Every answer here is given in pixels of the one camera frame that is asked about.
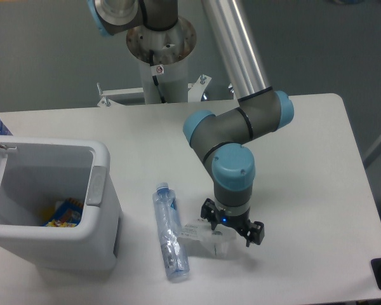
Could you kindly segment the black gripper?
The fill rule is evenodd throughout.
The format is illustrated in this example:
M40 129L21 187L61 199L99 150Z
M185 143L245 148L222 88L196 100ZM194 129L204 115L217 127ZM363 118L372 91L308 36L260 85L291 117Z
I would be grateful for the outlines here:
M210 223L212 231L219 224L233 228L245 238L246 247L251 244L260 245L264 239L264 224L251 222L249 215L250 206L247 203L240 207L227 207L206 198L201 207L201 218Z

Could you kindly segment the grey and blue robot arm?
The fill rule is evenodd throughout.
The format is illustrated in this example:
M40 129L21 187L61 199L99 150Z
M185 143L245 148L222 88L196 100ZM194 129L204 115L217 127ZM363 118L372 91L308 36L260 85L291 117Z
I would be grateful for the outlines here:
M185 61L196 33L178 13L176 1L89 1L90 13L104 36L126 33L126 44L140 64L148 104L187 102ZM288 95L272 88L240 1L204 1L238 105L215 115L191 114L183 132L214 185L214 198L201 207L212 227L234 229L247 244L260 244L264 225L250 220L255 160L246 147L289 124L294 107Z

